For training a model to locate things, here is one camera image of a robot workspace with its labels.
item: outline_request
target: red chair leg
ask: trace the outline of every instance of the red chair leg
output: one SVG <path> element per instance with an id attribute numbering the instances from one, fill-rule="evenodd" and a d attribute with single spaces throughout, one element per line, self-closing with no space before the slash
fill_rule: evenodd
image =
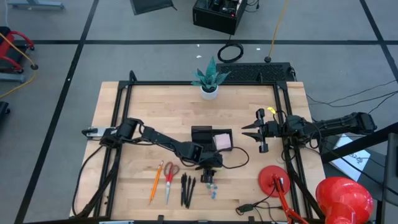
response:
<path id="1" fill-rule="evenodd" d="M 15 35 L 21 36 L 21 37 L 22 37 L 23 39 L 25 39 L 25 41 L 27 42 L 27 46 L 28 46 L 28 47 L 33 47 L 33 46 L 34 46 L 33 41 L 31 41 L 29 38 L 27 38 L 27 36 L 25 36 L 25 34 L 20 33 L 20 32 L 18 32 L 18 31 L 10 31 L 10 34 L 15 34 Z"/>
<path id="2" fill-rule="evenodd" d="M 6 60 L 9 63 L 11 63 L 14 66 L 14 71 L 21 71 L 22 70 L 22 67 L 17 62 L 15 62 L 13 59 L 11 59 L 9 57 L 6 57 L 6 56 L 1 56 L 0 59 Z"/>

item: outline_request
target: keyboard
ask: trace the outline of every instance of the keyboard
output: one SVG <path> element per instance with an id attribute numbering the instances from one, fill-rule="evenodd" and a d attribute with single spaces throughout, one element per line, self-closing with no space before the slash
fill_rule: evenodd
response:
<path id="1" fill-rule="evenodd" d="M 290 63 L 218 63 L 217 72 L 231 72 L 226 81 L 287 81 L 294 82 L 295 77 Z"/>

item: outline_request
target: yellow cable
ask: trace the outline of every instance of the yellow cable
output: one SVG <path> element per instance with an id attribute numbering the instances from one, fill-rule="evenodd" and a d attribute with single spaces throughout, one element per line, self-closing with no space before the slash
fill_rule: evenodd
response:
<path id="1" fill-rule="evenodd" d="M 281 12 L 281 14 L 279 16 L 278 23 L 276 24 L 275 31 L 274 31 L 274 36 L 272 37 L 271 49 L 269 50 L 268 57 L 271 57 L 272 50 L 274 49 L 274 42 L 275 42 L 276 33 L 278 32 L 279 24 L 282 21 L 282 18 L 284 17 L 286 6 L 287 6 L 288 3 L 289 3 L 289 0 L 286 0 L 286 2 L 284 4 L 284 8 L 282 9 L 282 12 Z"/>
<path id="2" fill-rule="evenodd" d="M 12 44 L 4 35 L 2 35 L 2 34 L 0 33 L 0 36 L 1 36 L 9 45 L 11 45 L 11 47 L 13 47 L 14 49 L 16 49 L 16 50 L 17 50 L 20 54 L 22 54 L 27 60 L 29 60 L 33 66 L 36 65 L 35 62 L 34 62 L 32 59 L 30 59 L 30 57 L 28 57 L 24 52 L 22 52 L 21 50 L 19 50 L 19 49 L 18 49 L 14 44 Z M 28 84 L 31 83 L 35 78 L 36 78 L 36 71 L 33 72 L 33 76 L 32 76 L 32 78 L 30 78 L 30 80 L 28 80 L 27 82 L 25 82 L 25 83 L 23 83 L 23 84 L 21 84 L 21 85 L 15 87 L 15 88 L 13 88 L 12 90 L 8 91 L 8 92 L 5 93 L 5 94 L 0 95 L 0 98 L 3 98 L 3 97 L 5 97 L 5 96 L 11 94 L 13 91 L 16 91 L 16 90 L 18 90 L 18 89 L 20 89 L 20 88 L 22 88 L 22 87 L 28 85 Z"/>

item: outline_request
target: white pot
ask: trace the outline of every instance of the white pot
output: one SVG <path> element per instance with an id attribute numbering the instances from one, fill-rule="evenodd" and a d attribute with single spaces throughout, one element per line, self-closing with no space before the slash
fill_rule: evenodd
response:
<path id="1" fill-rule="evenodd" d="M 207 92 L 203 91 L 203 87 L 200 87 L 200 90 L 201 90 L 201 97 L 205 100 L 214 100 L 218 94 L 218 86 L 217 86 L 216 90 L 211 93 L 207 93 Z"/>

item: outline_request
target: black floor line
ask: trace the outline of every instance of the black floor line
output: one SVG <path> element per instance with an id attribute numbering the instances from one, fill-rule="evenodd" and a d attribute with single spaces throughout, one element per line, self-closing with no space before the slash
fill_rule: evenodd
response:
<path id="1" fill-rule="evenodd" d="M 83 33 L 81 34 L 80 41 L 79 41 L 78 47 L 75 52 L 75 56 L 73 56 L 73 60 L 70 65 L 68 75 L 67 75 L 67 77 L 65 79 L 65 83 L 63 84 L 63 87 L 62 87 L 60 98 L 58 99 L 54 114 L 51 119 L 49 129 L 47 130 L 47 134 L 45 135 L 44 142 L 43 142 L 42 148 L 39 153 L 39 157 L 37 158 L 36 165 L 34 167 L 32 176 L 30 177 L 30 181 L 29 181 L 29 184 L 25 191 L 24 198 L 22 199 L 21 205 L 19 207 L 18 214 L 17 214 L 17 217 L 14 222 L 15 224 L 21 224 L 24 222 L 27 210 L 29 208 L 30 201 L 32 200 L 33 193 L 35 191 L 37 182 L 40 177 L 40 172 L 42 171 L 45 158 L 47 157 L 47 153 L 49 151 L 50 143 L 53 138 L 55 128 L 57 127 L 57 123 L 58 123 L 58 120 L 61 115 L 61 110 L 63 108 L 63 104 L 64 104 L 65 99 L 68 94 L 70 83 L 72 82 L 72 78 L 75 73 L 76 66 L 77 66 L 77 63 L 78 63 L 80 55 L 81 55 L 81 51 L 83 50 L 84 41 L 87 38 L 88 30 L 90 29 L 91 22 L 93 21 L 93 17 L 94 17 L 94 14 L 95 14 L 95 11 L 96 11 L 96 8 L 98 5 L 98 1 L 99 0 L 93 1 L 93 4 L 90 9 L 90 13 L 88 14 L 88 18 L 87 18 L 85 27 L 83 29 Z"/>
<path id="2" fill-rule="evenodd" d="M 368 18 L 369 23 L 371 24 L 371 27 L 373 29 L 374 35 L 376 35 L 376 38 L 378 41 L 380 41 L 380 46 L 381 49 L 384 53 L 384 56 L 386 57 L 387 63 L 390 66 L 390 69 L 392 71 L 392 74 L 394 75 L 394 77 L 396 78 L 397 82 L 398 82 L 398 68 L 397 65 L 394 61 L 394 59 L 391 56 L 391 53 L 383 39 L 383 36 L 381 35 L 381 32 L 379 30 L 379 28 L 376 25 L 376 22 L 374 21 L 374 18 L 372 16 L 371 11 L 369 10 L 368 5 L 366 4 L 365 0 L 359 0 L 363 10 L 365 11 L 366 17 Z"/>
<path id="3" fill-rule="evenodd" d="M 168 45 L 225 44 L 228 40 L 86 40 L 84 44 L 98 45 Z M 240 44 L 271 44 L 272 40 L 230 40 Z M 79 44 L 79 40 L 33 40 L 35 44 Z M 398 45 L 398 40 L 275 40 L 276 45 Z"/>

